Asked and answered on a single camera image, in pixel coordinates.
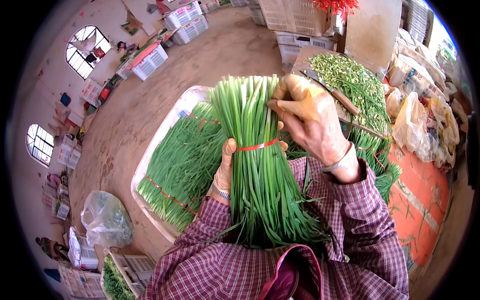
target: seated worker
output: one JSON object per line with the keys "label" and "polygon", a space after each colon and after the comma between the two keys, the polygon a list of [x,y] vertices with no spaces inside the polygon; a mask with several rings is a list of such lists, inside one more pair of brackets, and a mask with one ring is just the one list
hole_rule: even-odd
{"label": "seated worker", "polygon": [[[311,105],[305,109],[299,101],[308,92]],[[332,96],[290,74],[268,106],[282,121],[279,128],[285,126],[312,155],[307,194],[324,197],[310,211],[325,220],[332,236],[325,257],[317,258],[307,245],[261,250],[226,243],[225,235],[213,239],[231,226],[236,142],[228,139],[196,219],[159,259],[140,299],[408,299],[395,222],[375,187],[375,173],[342,134]],[[304,182],[306,159],[289,161],[297,182]]]}
{"label": "seated worker", "polygon": [[135,43],[129,43],[129,42],[118,42],[117,43],[117,51],[120,51],[120,49],[124,49],[125,51],[128,50],[135,50],[135,49],[140,49]]}

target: white wall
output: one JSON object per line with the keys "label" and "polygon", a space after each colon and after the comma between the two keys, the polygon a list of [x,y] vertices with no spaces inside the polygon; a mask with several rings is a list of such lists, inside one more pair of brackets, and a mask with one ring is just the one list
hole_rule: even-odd
{"label": "white wall", "polygon": [[[138,10],[146,11],[148,0],[134,1]],[[176,1],[168,4],[175,7]],[[48,22],[39,29],[38,36],[32,41],[32,55],[22,76],[17,99],[16,110],[11,127],[7,134],[14,137],[13,151],[8,153],[12,170],[13,195],[19,214],[20,223],[25,233],[36,261],[40,267],[56,268],[57,263],[47,257],[36,244],[35,237],[47,237],[61,242],[61,237],[52,223],[58,222],[51,215],[51,210],[41,202],[41,186],[46,175],[60,173],[64,166],[58,164],[59,148],[54,147],[50,167],[47,168],[33,159],[25,145],[25,135],[31,124],[39,124],[49,131],[48,123],[53,123],[55,102],[60,100],[62,93],[67,93],[72,102],[69,105],[73,113],[84,115],[83,101],[79,94],[85,81],[66,62],[65,49],[67,44],[63,37],[69,40],[71,36],[85,25],[95,25],[105,36],[114,40],[132,41],[143,44],[147,41],[147,34],[139,30],[134,36],[127,34],[120,24],[125,23],[126,11],[121,0],[87,0],[66,1],[60,4],[53,12]],[[137,17],[141,22],[156,22],[155,18],[161,15],[156,12],[147,16]],[[119,66],[122,56],[116,48],[110,50],[91,72],[90,76],[100,82],[113,76]],[[57,291],[66,295],[63,285],[46,276],[49,283]]]}

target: arched window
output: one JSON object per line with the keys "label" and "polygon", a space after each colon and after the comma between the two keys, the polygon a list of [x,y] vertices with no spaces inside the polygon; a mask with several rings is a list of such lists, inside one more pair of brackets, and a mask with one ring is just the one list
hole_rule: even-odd
{"label": "arched window", "polygon": [[48,167],[53,152],[53,136],[38,124],[32,124],[28,127],[26,143],[28,152]]}
{"label": "arched window", "polygon": [[[89,43],[88,38],[95,37],[91,43]],[[84,80],[87,79],[90,72],[99,62],[99,59],[91,60],[92,56],[88,57],[92,54],[93,51],[93,43],[95,43],[95,48],[102,48],[103,52],[107,53],[110,49],[110,43],[105,38],[105,36],[100,32],[100,30],[93,26],[88,25],[81,28],[77,31],[70,39],[70,42],[78,42],[78,41],[85,41],[84,45],[75,47],[72,44],[67,45],[67,50],[65,53],[65,59],[67,63],[79,74]]]}

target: concrete floor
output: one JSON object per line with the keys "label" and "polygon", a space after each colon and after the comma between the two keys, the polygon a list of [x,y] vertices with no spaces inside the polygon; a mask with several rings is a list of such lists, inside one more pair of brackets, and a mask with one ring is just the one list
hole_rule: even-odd
{"label": "concrete floor", "polygon": [[[249,8],[226,5],[205,16],[207,31],[187,45],[167,49],[168,59],[145,82],[132,75],[99,109],[70,179],[72,225],[85,232],[80,212],[92,190],[112,193],[122,201],[134,224],[129,250],[155,261],[171,243],[140,210],[130,183],[164,117],[193,85],[215,86],[228,74],[284,74],[275,35],[253,23]],[[102,248],[96,246],[96,250],[102,261]]]}

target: plaid shirt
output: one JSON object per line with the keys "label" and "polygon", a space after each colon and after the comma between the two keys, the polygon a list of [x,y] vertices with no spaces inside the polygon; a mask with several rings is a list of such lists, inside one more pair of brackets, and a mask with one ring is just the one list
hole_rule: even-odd
{"label": "plaid shirt", "polygon": [[[305,157],[289,161],[300,187],[305,162]],[[309,157],[310,179],[316,181],[308,195],[325,197],[311,211],[332,233],[327,259],[317,260],[308,246],[298,244],[256,250],[224,243],[223,236],[203,242],[231,226],[230,209],[205,197],[196,220],[158,261],[140,299],[263,299],[292,251],[308,262],[322,299],[407,299],[407,268],[395,222],[375,188],[374,172],[359,162],[366,178],[340,185]]]}

